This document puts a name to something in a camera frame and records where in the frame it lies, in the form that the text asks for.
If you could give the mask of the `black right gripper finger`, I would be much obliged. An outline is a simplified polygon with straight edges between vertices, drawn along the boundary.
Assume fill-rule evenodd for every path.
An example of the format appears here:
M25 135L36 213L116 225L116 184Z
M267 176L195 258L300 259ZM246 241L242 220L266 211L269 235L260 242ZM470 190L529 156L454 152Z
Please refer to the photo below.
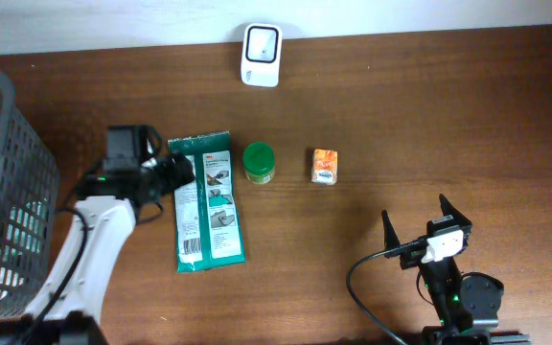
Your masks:
M384 249L392 250L396 247L399 247L401 245L400 240L395 232L393 224L386 210L381 211L381 219L384 233Z
M439 194L439 200L441 211L444 217L452 216L452 219L458 225L466 224L466 217L450 203L450 201L446 198L444 194Z

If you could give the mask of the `green wipes package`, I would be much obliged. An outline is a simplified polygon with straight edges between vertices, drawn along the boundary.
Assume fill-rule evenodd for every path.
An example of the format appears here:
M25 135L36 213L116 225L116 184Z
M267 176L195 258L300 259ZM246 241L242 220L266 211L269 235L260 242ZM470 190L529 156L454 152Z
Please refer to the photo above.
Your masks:
M234 195L230 133L171 139L195 180L174 192L177 271L195 273L246 261Z

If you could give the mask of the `orange tissue pack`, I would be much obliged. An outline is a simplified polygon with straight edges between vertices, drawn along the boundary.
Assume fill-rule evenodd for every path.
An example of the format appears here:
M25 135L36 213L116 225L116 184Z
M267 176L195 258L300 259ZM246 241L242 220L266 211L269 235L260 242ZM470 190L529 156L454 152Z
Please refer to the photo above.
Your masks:
M311 181L333 185L337 182L338 155L335 150L315 149L312 155Z

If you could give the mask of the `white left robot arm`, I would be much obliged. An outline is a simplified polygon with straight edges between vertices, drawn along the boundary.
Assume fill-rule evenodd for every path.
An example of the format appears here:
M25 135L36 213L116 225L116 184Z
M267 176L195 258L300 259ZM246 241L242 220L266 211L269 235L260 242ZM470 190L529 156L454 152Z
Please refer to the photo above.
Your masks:
M68 235L45 283L17 320L0 322L0 344L104 344L105 293L141 210L195 180L180 152L160 153L150 125L111 126L106 154L58 207L72 215Z

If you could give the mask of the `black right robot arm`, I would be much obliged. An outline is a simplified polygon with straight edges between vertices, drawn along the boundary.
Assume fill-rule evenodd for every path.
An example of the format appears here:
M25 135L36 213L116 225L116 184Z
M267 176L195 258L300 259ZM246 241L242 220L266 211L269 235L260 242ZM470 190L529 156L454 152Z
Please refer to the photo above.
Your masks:
M442 216L426 224L418 239L400 242L386 211L381 212L386 257L397 257L401 269L417 268L441 324L422 330L424 344L529 344L528 334L496 333L504 285L480 272L463 273L455 257L469 245L472 222L444 195Z

